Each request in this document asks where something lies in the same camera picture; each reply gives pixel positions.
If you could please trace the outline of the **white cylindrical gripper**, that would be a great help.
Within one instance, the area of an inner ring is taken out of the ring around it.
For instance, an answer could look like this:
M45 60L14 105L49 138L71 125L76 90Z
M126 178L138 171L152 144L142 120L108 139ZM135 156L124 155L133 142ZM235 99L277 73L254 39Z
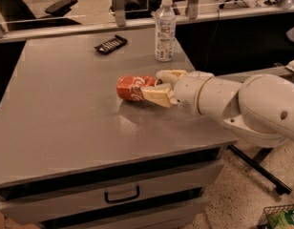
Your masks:
M200 116L200 92L212 77L212 73L200 71L188 73L186 70L161 70L156 73L156 78L163 84L141 87L140 90L147 101L165 108L171 108L177 101L177 106L182 112Z

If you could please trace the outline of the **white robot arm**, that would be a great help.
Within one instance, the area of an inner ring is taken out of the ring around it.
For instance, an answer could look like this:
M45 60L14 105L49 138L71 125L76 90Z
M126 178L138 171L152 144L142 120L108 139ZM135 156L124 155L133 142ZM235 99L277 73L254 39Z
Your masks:
M208 116L233 134L262 147L294 141L294 83L261 73L242 83L206 72L159 71L143 98L194 116Z

